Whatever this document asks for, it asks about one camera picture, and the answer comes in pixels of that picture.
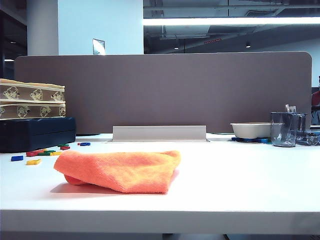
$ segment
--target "black case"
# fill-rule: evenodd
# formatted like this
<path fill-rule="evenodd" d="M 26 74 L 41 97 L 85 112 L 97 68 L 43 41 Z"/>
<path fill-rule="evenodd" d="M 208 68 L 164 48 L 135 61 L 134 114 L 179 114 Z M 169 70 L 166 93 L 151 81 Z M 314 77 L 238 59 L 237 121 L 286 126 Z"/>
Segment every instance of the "black case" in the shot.
<path fill-rule="evenodd" d="M 21 153 L 76 140 L 73 117 L 0 121 L 0 153 Z"/>

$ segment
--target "orange microfiber cloth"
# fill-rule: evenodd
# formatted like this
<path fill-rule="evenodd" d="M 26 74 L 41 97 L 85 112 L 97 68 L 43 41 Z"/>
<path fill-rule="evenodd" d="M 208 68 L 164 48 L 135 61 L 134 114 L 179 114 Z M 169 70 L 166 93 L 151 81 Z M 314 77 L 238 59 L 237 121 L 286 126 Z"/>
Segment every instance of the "orange microfiber cloth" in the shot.
<path fill-rule="evenodd" d="M 54 169 L 73 185 L 94 184 L 122 193 L 166 193 L 178 151 L 80 153 L 64 151 Z"/>

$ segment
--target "white bowl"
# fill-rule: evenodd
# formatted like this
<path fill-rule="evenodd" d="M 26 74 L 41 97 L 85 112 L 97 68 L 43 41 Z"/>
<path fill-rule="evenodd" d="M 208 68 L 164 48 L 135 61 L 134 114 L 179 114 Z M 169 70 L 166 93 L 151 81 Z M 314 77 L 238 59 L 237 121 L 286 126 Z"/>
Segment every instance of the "white bowl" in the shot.
<path fill-rule="evenodd" d="M 234 135 L 241 139 L 270 138 L 270 122 L 230 123 Z"/>

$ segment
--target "white desk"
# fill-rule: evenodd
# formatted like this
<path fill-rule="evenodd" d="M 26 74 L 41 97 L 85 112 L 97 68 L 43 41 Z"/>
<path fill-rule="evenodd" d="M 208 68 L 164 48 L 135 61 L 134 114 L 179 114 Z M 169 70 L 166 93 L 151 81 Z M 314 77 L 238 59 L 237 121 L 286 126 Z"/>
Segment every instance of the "white desk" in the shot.
<path fill-rule="evenodd" d="M 1 154 L 1 230 L 78 233 L 320 234 L 319 147 L 230 141 L 92 141 L 82 152 L 179 150 L 163 194 L 66 183 L 57 156 Z"/>

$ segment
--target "office background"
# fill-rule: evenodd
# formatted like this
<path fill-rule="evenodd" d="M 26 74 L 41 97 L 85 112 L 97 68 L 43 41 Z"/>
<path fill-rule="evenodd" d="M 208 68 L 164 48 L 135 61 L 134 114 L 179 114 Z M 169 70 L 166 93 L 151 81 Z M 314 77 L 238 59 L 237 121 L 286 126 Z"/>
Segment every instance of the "office background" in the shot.
<path fill-rule="evenodd" d="M 142 19 L 317 17 L 319 0 L 1 0 L 0 77 L 18 56 L 306 51 L 319 86 L 320 26 L 143 26 Z"/>

